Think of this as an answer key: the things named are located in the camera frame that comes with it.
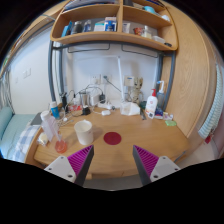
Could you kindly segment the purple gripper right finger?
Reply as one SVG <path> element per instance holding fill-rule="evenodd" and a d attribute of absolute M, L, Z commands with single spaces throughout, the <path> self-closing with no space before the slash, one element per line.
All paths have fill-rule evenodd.
<path fill-rule="evenodd" d="M 136 145 L 133 146 L 133 157 L 143 186 L 180 170 L 167 156 L 158 157 Z"/>

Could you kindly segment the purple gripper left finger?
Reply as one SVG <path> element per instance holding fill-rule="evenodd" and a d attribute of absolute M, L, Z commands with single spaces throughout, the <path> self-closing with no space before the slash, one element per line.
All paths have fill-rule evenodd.
<path fill-rule="evenodd" d="M 59 156 L 45 168 L 45 171 L 82 186 L 93 156 L 94 146 L 90 145 L 68 157 Z"/>

